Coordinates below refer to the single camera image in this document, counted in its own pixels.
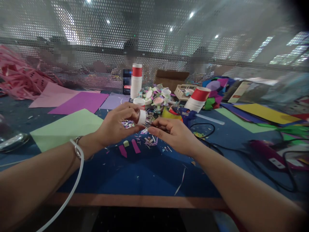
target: wooden table edge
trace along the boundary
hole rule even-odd
[[[48,205],[62,205],[68,193],[55,193],[47,202]],[[155,207],[155,208],[208,208],[228,209],[221,198],[200,197],[166,197],[140,195],[112,195],[75,193],[68,203],[69,206],[124,206],[124,207]]]

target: blue tablecloth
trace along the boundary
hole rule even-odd
[[[4,115],[13,128],[29,133],[37,128],[58,120],[64,115],[47,114],[51,108],[28,108],[32,101],[14,101],[9,97],[0,98],[0,114]],[[203,115],[224,121],[225,125],[216,126],[216,131],[208,138],[225,147],[242,149],[250,153],[253,159],[262,166],[273,178],[292,187],[288,175],[276,169],[263,156],[255,153],[248,146],[249,140],[270,140],[279,142],[280,136],[277,131],[263,133],[251,133],[233,121],[216,111],[201,111]],[[105,118],[107,110],[98,110],[96,115]],[[192,123],[207,122],[198,118]],[[208,125],[196,126],[196,131],[207,134],[211,127]],[[97,153],[91,161],[85,162],[79,185],[75,192],[94,194],[128,194],[128,195],[152,195],[173,196],[181,183],[184,166],[187,167],[183,184],[177,196],[219,198],[220,194],[203,172],[199,165],[191,164],[192,159],[175,152],[162,152],[167,146],[159,140],[158,145],[150,149],[141,142],[141,153],[135,154],[131,140],[136,139],[133,135],[126,140],[130,146],[126,147],[127,158],[124,158],[115,145],[108,147],[110,152],[103,149]],[[247,172],[253,174],[274,189],[280,191],[292,200],[304,200],[301,193],[289,193],[274,185],[267,177],[260,173],[245,157],[245,155],[222,149],[225,157]],[[0,165],[30,158],[40,153],[33,139],[10,153],[0,154]],[[60,189],[59,192],[70,192],[75,183],[77,172],[75,172]],[[299,186],[305,186],[307,173],[301,172],[296,176]]]

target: perforated metal panel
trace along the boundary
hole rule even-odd
[[[138,62],[144,86],[157,69],[188,71],[197,85],[214,75],[253,78],[271,85],[272,101],[302,82],[292,99],[309,87],[309,32],[284,3],[0,0],[0,43],[72,87],[121,90],[122,69]]]

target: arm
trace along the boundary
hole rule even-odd
[[[125,103],[110,111],[100,128],[82,137],[78,144],[85,160],[104,147],[144,129],[125,129],[124,119],[138,120],[139,106]],[[0,172],[0,231],[23,221],[80,167],[74,146],[67,142]]]
[[[291,200],[203,145],[181,121],[158,118],[154,126],[159,128],[150,127],[150,134],[201,165],[248,231],[295,231],[308,217]]]

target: smartphone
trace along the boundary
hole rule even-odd
[[[131,93],[131,76],[132,69],[124,69],[122,72],[122,80],[123,80],[123,94],[130,95]]]

